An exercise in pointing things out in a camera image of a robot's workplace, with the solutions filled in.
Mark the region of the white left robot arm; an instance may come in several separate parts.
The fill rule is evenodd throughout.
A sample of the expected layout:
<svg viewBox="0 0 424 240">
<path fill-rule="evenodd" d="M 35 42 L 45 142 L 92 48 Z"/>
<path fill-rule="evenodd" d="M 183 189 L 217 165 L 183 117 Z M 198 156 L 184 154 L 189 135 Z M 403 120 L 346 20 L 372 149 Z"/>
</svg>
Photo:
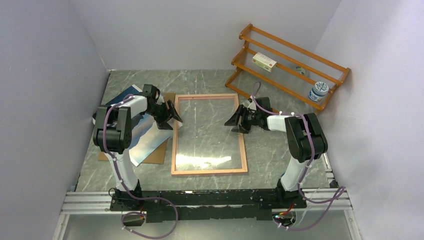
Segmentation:
<svg viewBox="0 0 424 240">
<path fill-rule="evenodd" d="M 150 115 L 159 130 L 172 130 L 171 119 L 183 122 L 174 103 L 164 100 L 161 91 L 152 84 L 144 84 L 137 93 L 129 93 L 117 103 L 103 104 L 97 108 L 92 140 L 110 162 L 116 188 L 115 194 L 123 197 L 130 210 L 142 206 L 143 195 L 130 160 L 133 118 Z"/>
</svg>

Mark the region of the white green small box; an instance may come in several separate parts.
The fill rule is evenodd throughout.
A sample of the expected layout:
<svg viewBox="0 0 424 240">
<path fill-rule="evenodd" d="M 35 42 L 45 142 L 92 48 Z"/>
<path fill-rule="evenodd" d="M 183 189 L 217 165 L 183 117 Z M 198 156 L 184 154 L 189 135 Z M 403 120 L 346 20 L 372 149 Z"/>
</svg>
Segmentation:
<svg viewBox="0 0 424 240">
<path fill-rule="evenodd" d="M 262 68 L 263 70 L 271 73 L 273 68 L 276 66 L 277 62 L 270 57 L 257 52 L 251 60 L 255 65 Z"/>
</svg>

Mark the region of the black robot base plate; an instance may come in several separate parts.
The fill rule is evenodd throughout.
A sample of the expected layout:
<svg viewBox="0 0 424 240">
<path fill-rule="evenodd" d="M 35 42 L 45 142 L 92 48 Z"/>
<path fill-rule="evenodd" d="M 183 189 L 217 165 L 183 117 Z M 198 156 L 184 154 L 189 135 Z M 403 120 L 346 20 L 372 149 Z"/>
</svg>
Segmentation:
<svg viewBox="0 0 424 240">
<path fill-rule="evenodd" d="M 111 195 L 112 212 L 145 212 L 147 223 L 163 221 L 244 219 L 270 220 L 287 209 L 305 209 L 298 194 L 276 188 L 142 191 L 142 200 Z"/>
</svg>

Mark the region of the orange wooden shelf rack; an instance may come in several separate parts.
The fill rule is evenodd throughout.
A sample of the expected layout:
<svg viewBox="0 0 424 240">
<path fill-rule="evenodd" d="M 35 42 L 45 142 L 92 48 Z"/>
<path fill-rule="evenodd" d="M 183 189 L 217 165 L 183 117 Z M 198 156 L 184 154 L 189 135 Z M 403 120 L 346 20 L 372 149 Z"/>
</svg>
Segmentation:
<svg viewBox="0 0 424 240">
<path fill-rule="evenodd" d="M 351 72 L 348 67 L 343 67 L 251 23 L 238 37 L 243 41 L 243 45 L 231 61 L 235 71 L 225 82 L 225 86 L 246 98 L 250 97 L 250 93 L 233 84 L 243 72 L 301 100 L 314 108 L 316 113 L 320 113 Z M 262 53 L 277 62 L 272 72 L 267 72 L 252 62 L 252 57 L 256 53 Z M 294 70 L 296 66 L 308 70 L 309 76 L 297 73 Z M 316 82 L 324 82 L 329 86 L 328 94 L 320 102 L 314 102 L 309 98 L 309 92 Z"/>
</svg>

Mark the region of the brown cardboard backing board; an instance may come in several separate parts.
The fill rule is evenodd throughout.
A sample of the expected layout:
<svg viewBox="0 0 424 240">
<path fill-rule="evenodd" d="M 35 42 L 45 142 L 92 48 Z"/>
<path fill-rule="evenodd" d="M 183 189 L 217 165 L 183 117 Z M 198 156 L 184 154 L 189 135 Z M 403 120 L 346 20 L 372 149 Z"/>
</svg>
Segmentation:
<svg viewBox="0 0 424 240">
<path fill-rule="evenodd" d="M 116 104 L 128 94 L 137 94 L 141 90 L 130 86 L 120 94 L 109 100 L 106 105 Z M 161 93 L 164 100 L 174 100 L 176 94 L 171 92 Z M 142 118 L 135 117 L 132 120 L 132 140 L 129 146 L 129 156 L 132 164 L 137 167 L 140 164 L 163 164 L 168 139 L 172 137 L 172 130 L 159 130 L 154 118 L 149 114 Z"/>
</svg>

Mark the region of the landscape photo print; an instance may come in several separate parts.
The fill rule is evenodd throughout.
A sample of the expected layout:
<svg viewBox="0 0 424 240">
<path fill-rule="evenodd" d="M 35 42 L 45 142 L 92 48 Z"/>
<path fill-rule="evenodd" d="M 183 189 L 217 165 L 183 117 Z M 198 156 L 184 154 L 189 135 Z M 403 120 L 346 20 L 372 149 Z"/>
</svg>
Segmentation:
<svg viewBox="0 0 424 240">
<path fill-rule="evenodd" d="M 165 148 L 173 134 L 172 123 L 182 119 L 174 106 L 174 93 L 162 94 L 152 84 L 142 88 L 132 85 L 118 96 L 100 105 L 92 116 L 93 143 L 99 147 L 99 160 L 110 156 L 103 146 L 106 127 L 107 148 L 110 152 L 129 151 L 134 166 L 141 163 L 162 164 Z"/>
</svg>

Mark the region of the aluminium rail frame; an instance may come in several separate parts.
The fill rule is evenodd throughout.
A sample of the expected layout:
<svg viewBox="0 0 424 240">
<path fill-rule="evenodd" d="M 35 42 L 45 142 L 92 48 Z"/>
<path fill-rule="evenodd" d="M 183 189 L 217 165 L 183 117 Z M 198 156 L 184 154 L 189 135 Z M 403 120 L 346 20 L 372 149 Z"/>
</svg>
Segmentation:
<svg viewBox="0 0 424 240">
<path fill-rule="evenodd" d="M 256 219 L 273 220 L 280 228 L 298 230 L 308 211 L 344 211 L 353 218 L 353 207 L 346 190 L 338 188 L 330 165 L 324 165 L 328 188 L 305 188 L 295 196 L 275 188 L 224 190 L 146 191 L 153 198 L 140 209 L 125 206 L 107 192 L 69 192 L 65 196 L 54 239 L 63 238 L 71 215 L 121 215 L 122 227 L 179 220 Z"/>
</svg>

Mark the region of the blue white round jar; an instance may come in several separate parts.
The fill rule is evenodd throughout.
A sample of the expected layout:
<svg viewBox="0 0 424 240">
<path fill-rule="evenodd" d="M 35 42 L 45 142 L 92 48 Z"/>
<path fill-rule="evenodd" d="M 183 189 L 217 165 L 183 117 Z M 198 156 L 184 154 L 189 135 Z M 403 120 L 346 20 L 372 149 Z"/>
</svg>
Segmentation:
<svg viewBox="0 0 424 240">
<path fill-rule="evenodd" d="M 322 81 L 317 81 L 310 90 L 308 97 L 314 102 L 320 102 L 329 92 L 329 86 Z"/>
</svg>

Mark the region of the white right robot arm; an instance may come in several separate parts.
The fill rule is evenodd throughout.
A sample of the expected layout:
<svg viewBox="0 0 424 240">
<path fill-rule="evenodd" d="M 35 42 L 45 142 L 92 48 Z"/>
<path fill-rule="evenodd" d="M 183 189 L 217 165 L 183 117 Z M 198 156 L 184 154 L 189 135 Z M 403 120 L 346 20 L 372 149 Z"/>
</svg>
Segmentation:
<svg viewBox="0 0 424 240">
<path fill-rule="evenodd" d="M 273 112 L 268 97 L 251 97 L 247 102 L 240 104 L 224 125 L 242 134 L 248 134 L 252 126 L 286 133 L 290 161 L 280 177 L 279 191 L 274 195 L 276 204 L 286 208 L 294 201 L 294 194 L 306 197 L 301 183 L 313 161 L 327 152 L 327 138 L 315 113 L 284 115 Z"/>
</svg>

